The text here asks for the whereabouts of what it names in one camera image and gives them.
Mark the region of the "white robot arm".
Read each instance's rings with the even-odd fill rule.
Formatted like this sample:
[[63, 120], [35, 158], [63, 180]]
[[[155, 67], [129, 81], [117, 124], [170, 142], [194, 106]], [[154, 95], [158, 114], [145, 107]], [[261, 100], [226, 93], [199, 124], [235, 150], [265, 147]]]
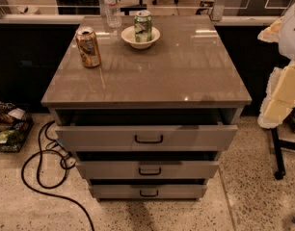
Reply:
[[282, 124], [295, 108], [295, 2], [284, 16], [262, 30], [257, 38], [276, 42], [279, 53], [289, 60], [284, 68], [273, 69], [259, 110], [258, 125], [271, 129]]

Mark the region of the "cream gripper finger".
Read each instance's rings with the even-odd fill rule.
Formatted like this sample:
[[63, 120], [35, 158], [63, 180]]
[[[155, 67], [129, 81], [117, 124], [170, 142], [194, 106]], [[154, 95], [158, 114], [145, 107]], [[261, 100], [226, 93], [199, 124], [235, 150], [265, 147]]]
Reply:
[[262, 30], [257, 38], [264, 42], [279, 42], [279, 30], [282, 25], [283, 17], [275, 20], [270, 26]]
[[271, 129], [282, 124], [295, 108], [295, 61], [285, 68], [275, 67], [270, 74], [257, 123]]

